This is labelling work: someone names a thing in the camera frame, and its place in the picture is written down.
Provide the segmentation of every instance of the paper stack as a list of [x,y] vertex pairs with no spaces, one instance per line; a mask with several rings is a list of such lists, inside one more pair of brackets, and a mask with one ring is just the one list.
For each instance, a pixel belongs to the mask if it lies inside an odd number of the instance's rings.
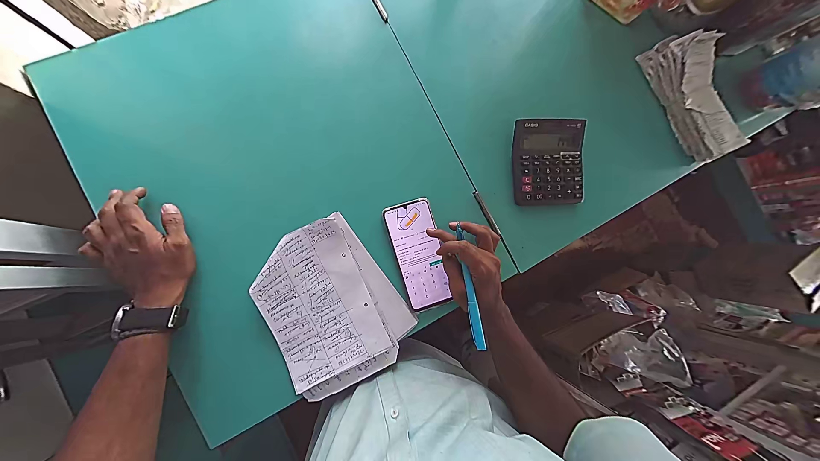
[[282,237],[248,292],[310,401],[395,363],[417,323],[338,212]]
[[672,36],[636,58],[678,141],[701,162],[749,143],[712,85],[715,42],[722,36],[702,30]]

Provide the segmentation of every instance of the light blue shirt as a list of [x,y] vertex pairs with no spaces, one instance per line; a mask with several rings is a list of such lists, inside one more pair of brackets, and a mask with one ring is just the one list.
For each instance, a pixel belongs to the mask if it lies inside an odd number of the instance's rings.
[[[322,403],[308,459],[561,458],[518,433],[507,405],[458,362],[429,345],[405,340],[394,366]],[[677,461],[644,425],[617,417],[578,424],[565,459]]]

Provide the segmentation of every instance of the right hand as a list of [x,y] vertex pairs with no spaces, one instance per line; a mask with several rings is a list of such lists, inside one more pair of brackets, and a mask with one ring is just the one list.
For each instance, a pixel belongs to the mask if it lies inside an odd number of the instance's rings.
[[[456,229],[457,222],[450,223],[450,229]],[[462,309],[467,309],[467,289],[464,286],[461,264],[467,264],[472,274],[472,283],[476,287],[478,304],[499,306],[501,299],[501,260],[495,256],[495,249],[501,238],[487,226],[461,222],[465,232],[476,237],[476,244],[466,240],[456,240],[456,236],[443,229],[427,229],[430,237],[441,241],[441,248],[436,254],[444,260],[444,271],[449,280],[450,293]]]

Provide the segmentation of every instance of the casio calculator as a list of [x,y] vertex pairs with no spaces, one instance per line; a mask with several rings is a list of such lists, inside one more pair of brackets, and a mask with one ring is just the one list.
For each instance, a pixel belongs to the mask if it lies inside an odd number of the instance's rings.
[[584,200],[581,145],[586,120],[530,118],[515,121],[512,192],[516,205],[560,205]]

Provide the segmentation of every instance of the phone screen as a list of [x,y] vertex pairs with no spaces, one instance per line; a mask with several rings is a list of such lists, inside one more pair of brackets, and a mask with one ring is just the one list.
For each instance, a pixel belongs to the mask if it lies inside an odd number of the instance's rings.
[[385,223],[413,310],[449,301],[453,296],[447,274],[441,256],[435,254],[441,243],[426,233],[428,227],[435,227],[427,201],[385,211]]

